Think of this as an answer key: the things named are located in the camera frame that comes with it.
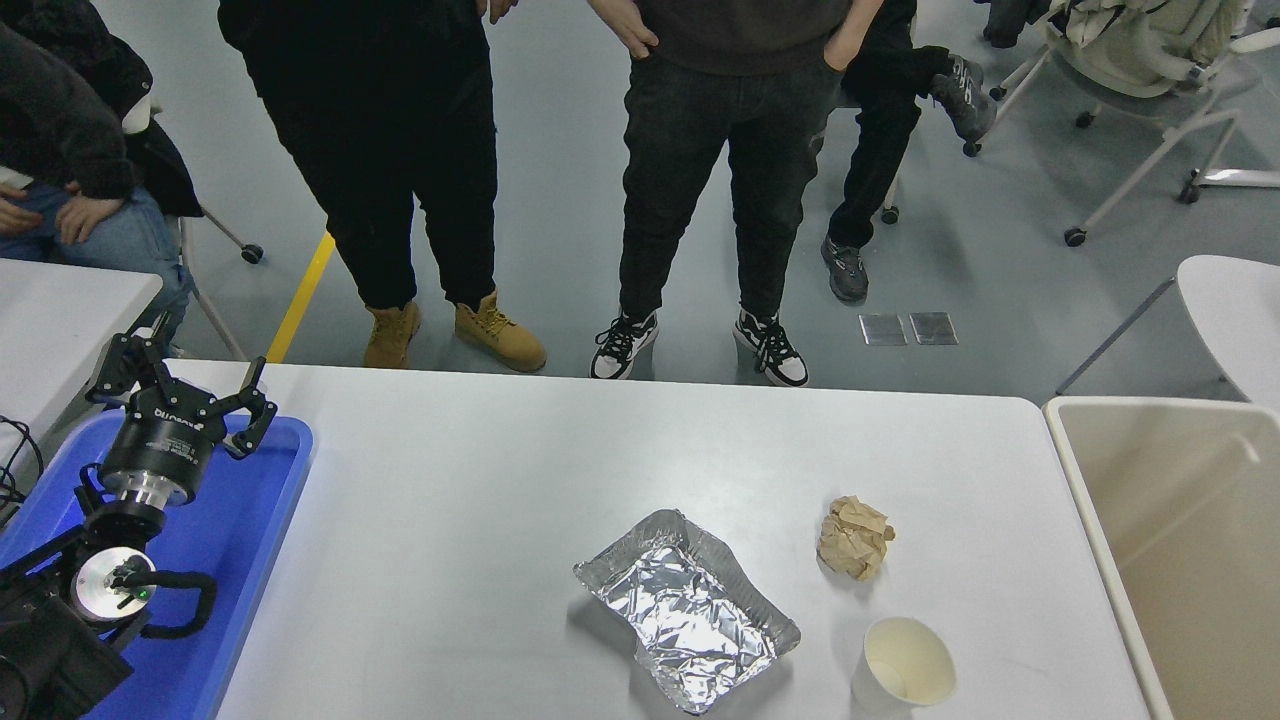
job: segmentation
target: tan work boot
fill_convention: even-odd
[[[365,348],[366,368],[388,368],[403,370],[408,366],[408,342],[422,325],[422,313],[417,304],[410,300],[404,309],[388,307],[376,310],[365,306],[374,315],[374,333],[369,336]]]
[[[503,365],[521,373],[532,373],[547,364],[547,351],[534,333],[498,310],[497,291],[480,301],[479,313],[465,302],[458,302],[456,307],[453,332],[467,342],[486,347]]]

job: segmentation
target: yellow floor line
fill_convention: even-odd
[[[284,361],[289,346],[293,345],[293,336],[297,334],[298,325],[302,324],[302,316],[307,314],[307,305],[311,305],[311,296],[316,293],[316,286],[320,284],[324,269],[329,265],[330,255],[333,255],[333,236],[324,233],[324,238],[316,246],[315,255],[311,256],[307,272],[302,275],[302,282],[298,283],[298,290],[293,293],[293,301],[289,302],[289,309],[284,313],[284,320],[275,331],[271,348],[266,351],[268,363]]]

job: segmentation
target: plastic bin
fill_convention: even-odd
[[[1044,415],[1152,717],[1280,717],[1280,418],[1139,397]]]
[[[73,495],[79,469],[106,456],[123,418],[119,410],[102,413],[67,438],[0,536],[0,566],[84,520]],[[247,419],[230,415],[227,429],[241,430]],[[147,555],[166,570],[212,575],[218,580],[214,614],[189,638],[133,641],[124,648],[133,675],[90,711],[88,720],[210,720],[218,714],[302,495],[311,445],[306,423],[278,415],[257,452],[237,462],[216,450],[198,497],[165,509],[165,529],[147,544]],[[195,598],[161,589],[147,607],[154,623],[175,625],[191,618]]]

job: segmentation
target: gray shirt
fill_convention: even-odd
[[[795,70],[822,47],[851,0],[637,0],[658,36],[654,53],[677,65],[722,76]]]

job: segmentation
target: hand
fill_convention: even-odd
[[[859,44],[856,47],[846,47],[845,44],[840,42],[838,36],[833,36],[827,41],[827,45],[822,49],[822,59],[826,60],[827,67],[836,72],[845,72],[849,69],[849,64],[854,61],[858,53],[861,51],[863,46]]]
[[[520,5],[520,0],[476,0],[476,12],[484,17],[489,12],[489,24],[498,24],[498,20],[507,17],[512,8]]]
[[[649,56],[649,49],[658,46],[658,36],[645,27],[635,0],[586,0],[596,15],[618,36],[622,45],[637,60]]]
[[[13,202],[5,200],[26,200],[27,191],[14,190],[6,184],[0,184],[0,236],[14,236],[33,231],[45,222],[40,213],[23,210]]]
[[[99,223],[124,206],[123,200],[95,200],[77,195],[63,205],[54,218],[54,227],[61,233],[63,245],[77,245],[88,240]]]

